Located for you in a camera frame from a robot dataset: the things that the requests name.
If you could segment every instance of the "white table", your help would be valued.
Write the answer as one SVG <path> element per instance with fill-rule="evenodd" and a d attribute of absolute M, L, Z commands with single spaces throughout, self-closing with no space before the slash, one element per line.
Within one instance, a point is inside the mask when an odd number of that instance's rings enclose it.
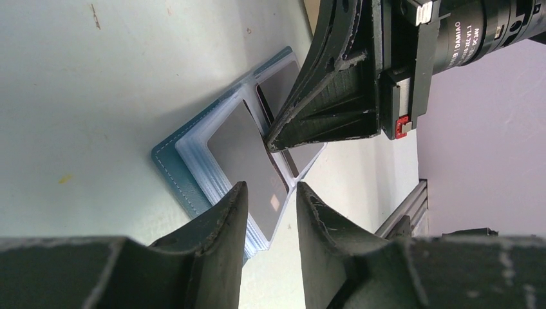
<path fill-rule="evenodd" d="M 0 235 L 124 234 L 187 222 L 154 145 L 251 67 L 310 46 L 295 0 L 4 1 Z M 375 230 L 417 184 L 414 134 L 332 143 L 306 181 Z M 302 308 L 294 197 L 272 249 L 243 269 L 242 308 Z"/>

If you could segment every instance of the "purple wall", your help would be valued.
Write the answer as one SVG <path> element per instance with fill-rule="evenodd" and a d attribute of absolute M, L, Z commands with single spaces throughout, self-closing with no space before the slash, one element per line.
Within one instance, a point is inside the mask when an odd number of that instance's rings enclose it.
<path fill-rule="evenodd" d="M 431 234 L 546 234 L 546 46 L 519 42 L 434 76 L 417 136 Z"/>

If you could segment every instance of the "red clip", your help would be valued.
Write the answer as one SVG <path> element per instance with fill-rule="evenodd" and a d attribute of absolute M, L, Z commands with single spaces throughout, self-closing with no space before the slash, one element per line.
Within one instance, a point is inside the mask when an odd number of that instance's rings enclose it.
<path fill-rule="evenodd" d="M 400 119 L 396 121 L 396 137 L 395 138 L 397 140 L 399 140 L 402 137 L 406 137 L 406 135 L 408 135 L 407 133 L 402 133 L 402 126 L 404 124 L 407 124 L 408 122 L 410 122 L 410 116 L 400 117 Z"/>

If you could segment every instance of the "white stitching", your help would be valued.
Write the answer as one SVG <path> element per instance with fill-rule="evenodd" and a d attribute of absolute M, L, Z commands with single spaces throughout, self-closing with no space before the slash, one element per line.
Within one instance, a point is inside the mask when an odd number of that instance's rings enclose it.
<path fill-rule="evenodd" d="M 186 194 L 184 194 L 184 192 L 182 192 L 182 189 L 180 188 L 180 186 L 176 183 L 176 181 L 174 180 L 174 178 L 171 176 L 171 173 L 169 173 L 169 171 L 167 170 L 167 168 L 163 165 L 163 163 L 161 162 L 161 160 L 159 159 L 158 157 L 158 153 L 160 151 L 162 151 L 163 149 L 165 149 L 165 147 L 167 147 L 170 143 L 174 142 L 174 140 L 176 140 L 177 138 L 181 137 L 182 135 L 184 135 L 184 133 L 188 132 L 188 130 L 190 130 L 192 127 L 195 126 L 195 124 L 197 124 L 199 121 L 201 121 L 201 119 L 205 118 L 205 116 L 207 116 L 211 111 L 214 111 L 216 109 L 216 106 L 214 108 L 212 108 L 210 111 L 206 112 L 203 116 L 201 116 L 198 120 L 194 121 L 193 124 L 189 127 L 187 127 L 184 131 L 182 131 L 180 134 L 176 135 L 175 137 L 173 137 L 172 140 L 168 141 L 167 143 L 165 143 L 165 145 L 163 145 L 158 151 L 156 151 L 155 153 L 155 159 L 157 160 L 157 162 L 159 162 L 159 164 L 161 164 L 161 167 L 163 167 L 163 169 L 165 170 L 165 172 L 167 173 L 167 175 L 169 176 L 169 178 L 171 179 L 171 181 L 173 182 L 173 184 L 176 186 L 176 188 L 178 189 L 178 191 L 180 191 L 180 193 L 182 194 L 182 196 L 184 197 L 184 199 L 188 202 L 188 204 L 190 205 L 190 207 L 193 209 L 193 211 L 195 212 L 195 214 L 198 214 L 197 213 L 197 210 L 195 209 L 195 207 L 193 207 L 192 203 L 188 200 Z"/>

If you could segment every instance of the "yellow stain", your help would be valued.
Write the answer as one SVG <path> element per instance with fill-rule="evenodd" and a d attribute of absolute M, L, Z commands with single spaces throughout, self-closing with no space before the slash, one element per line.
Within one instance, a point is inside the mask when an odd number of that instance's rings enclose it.
<path fill-rule="evenodd" d="M 66 174 L 66 175 L 64 175 L 64 176 L 61 178 L 61 180 L 59 180 L 59 185 L 62 185 L 62 184 L 64 184 L 64 183 L 69 182 L 69 181 L 72 179 L 72 177 L 74 177 L 74 175 L 72 175 L 72 174 Z"/>

